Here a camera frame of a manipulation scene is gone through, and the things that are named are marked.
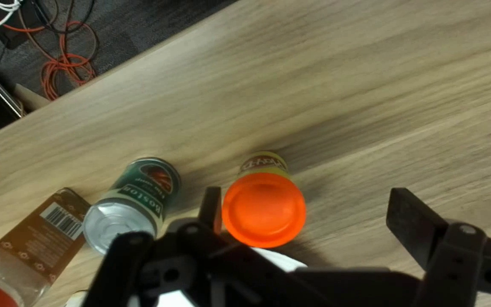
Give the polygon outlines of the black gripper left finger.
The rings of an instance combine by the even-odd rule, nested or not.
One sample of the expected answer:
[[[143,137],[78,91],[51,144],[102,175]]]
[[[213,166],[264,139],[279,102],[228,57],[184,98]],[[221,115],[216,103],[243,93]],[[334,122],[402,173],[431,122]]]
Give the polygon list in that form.
[[[221,189],[211,185],[204,190],[197,218],[214,233],[221,231]]]

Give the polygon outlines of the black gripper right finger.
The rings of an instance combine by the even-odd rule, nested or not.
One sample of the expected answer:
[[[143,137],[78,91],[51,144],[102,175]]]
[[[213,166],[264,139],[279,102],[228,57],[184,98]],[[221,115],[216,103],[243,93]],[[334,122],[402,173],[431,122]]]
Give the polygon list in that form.
[[[407,187],[392,187],[385,224],[412,259],[431,270],[448,223]]]

